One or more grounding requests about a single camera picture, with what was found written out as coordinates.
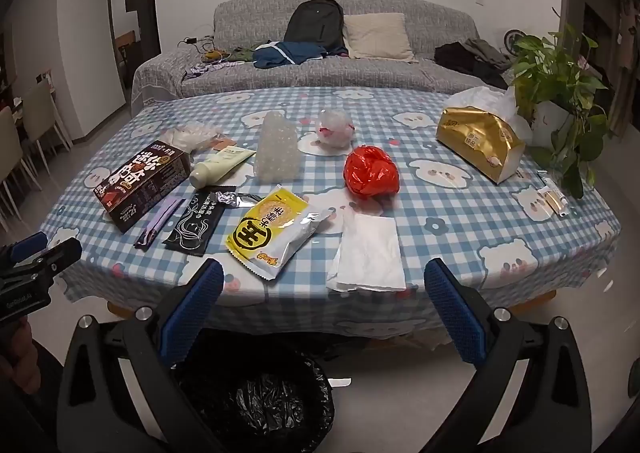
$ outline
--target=metal screw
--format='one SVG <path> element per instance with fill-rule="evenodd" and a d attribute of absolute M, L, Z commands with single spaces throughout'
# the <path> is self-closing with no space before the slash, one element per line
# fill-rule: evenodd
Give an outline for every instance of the metal screw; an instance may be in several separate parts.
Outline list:
<path fill-rule="evenodd" d="M 91 316 L 82 316 L 78 320 L 78 326 L 80 328 L 88 328 L 88 326 L 94 322 L 94 319 Z"/>
<path fill-rule="evenodd" d="M 554 319 L 554 324 L 561 330 L 567 330 L 567 328 L 569 328 L 569 321 L 567 321 L 563 317 Z"/>
<path fill-rule="evenodd" d="M 509 321 L 511 319 L 511 312 L 506 308 L 497 308 L 494 310 L 494 316 L 498 321 Z"/>
<path fill-rule="evenodd" d="M 136 310 L 136 319 L 139 319 L 140 321 L 146 321 L 151 317 L 151 314 L 153 313 L 154 312 L 150 307 L 141 307 Z"/>

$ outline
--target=white flower pot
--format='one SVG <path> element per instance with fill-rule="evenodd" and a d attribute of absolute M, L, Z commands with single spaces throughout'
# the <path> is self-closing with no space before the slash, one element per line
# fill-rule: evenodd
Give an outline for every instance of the white flower pot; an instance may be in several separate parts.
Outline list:
<path fill-rule="evenodd" d="M 566 139 L 569 128 L 574 123 L 574 116 L 563 110 L 550 100 L 536 104 L 533 114 L 533 141 L 531 146 L 542 146 L 554 150 L 551 144 L 551 134 L 557 129 L 561 129 L 558 134 L 558 141 L 562 144 Z"/>

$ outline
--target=pothos plant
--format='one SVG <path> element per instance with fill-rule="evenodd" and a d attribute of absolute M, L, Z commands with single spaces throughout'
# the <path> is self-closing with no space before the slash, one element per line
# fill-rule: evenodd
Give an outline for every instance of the pothos plant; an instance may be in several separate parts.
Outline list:
<path fill-rule="evenodd" d="M 565 125 L 551 134 L 553 150 L 529 147 L 529 152 L 539 166 L 559 176 L 562 188 L 580 199 L 584 194 L 582 176 L 593 186 L 595 174 L 590 162 L 604 147 L 607 115 L 602 107 L 594 104 L 594 97 L 598 89 L 606 86 L 585 70 L 586 65 L 578 65 L 572 56 L 575 43 L 580 42 L 574 28 L 567 25 L 564 34 L 550 32 L 549 35 L 553 40 L 523 36 L 516 42 L 519 50 L 512 67 L 516 103 L 518 113 L 529 124 L 533 122 L 536 105 L 546 100 L 571 114 Z M 593 39 L 584 34 L 582 37 L 589 46 L 589 53 L 598 47 Z"/>

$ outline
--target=sofa backrest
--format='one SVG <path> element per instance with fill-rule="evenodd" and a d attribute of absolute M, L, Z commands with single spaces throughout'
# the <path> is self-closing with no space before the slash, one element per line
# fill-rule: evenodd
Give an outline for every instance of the sofa backrest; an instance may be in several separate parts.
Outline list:
<path fill-rule="evenodd" d="M 284 38 L 291 14 L 308 0 L 230 0 L 214 14 L 217 48 L 250 47 L 267 40 Z M 335 0 L 345 14 L 402 12 L 406 32 L 419 58 L 433 59 L 436 47 L 477 37 L 469 14 L 423 0 Z"/>

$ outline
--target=beige cushion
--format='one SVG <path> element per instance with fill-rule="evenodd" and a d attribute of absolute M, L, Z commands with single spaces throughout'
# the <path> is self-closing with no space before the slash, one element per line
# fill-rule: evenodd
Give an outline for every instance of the beige cushion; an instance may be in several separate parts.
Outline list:
<path fill-rule="evenodd" d="M 343 35 L 350 58 L 417 61 L 409 45 L 402 13 L 345 16 Z"/>

